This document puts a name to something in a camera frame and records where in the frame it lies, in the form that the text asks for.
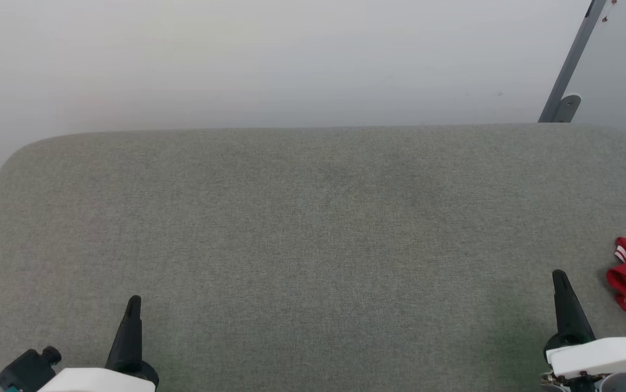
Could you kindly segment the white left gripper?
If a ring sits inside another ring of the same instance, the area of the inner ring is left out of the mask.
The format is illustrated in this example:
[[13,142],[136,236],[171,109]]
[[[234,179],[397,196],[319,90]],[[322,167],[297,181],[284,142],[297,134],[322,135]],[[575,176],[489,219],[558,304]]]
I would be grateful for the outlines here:
[[41,391],[156,391],[158,372],[142,360],[142,299],[131,296],[121,318],[106,368],[67,367]]

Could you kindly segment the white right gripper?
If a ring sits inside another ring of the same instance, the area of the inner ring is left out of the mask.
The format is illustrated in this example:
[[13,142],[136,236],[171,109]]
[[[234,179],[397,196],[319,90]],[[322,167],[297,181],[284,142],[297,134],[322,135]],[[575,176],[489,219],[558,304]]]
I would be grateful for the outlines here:
[[567,274],[552,272],[557,332],[544,346],[557,377],[626,373],[626,337],[596,340]]

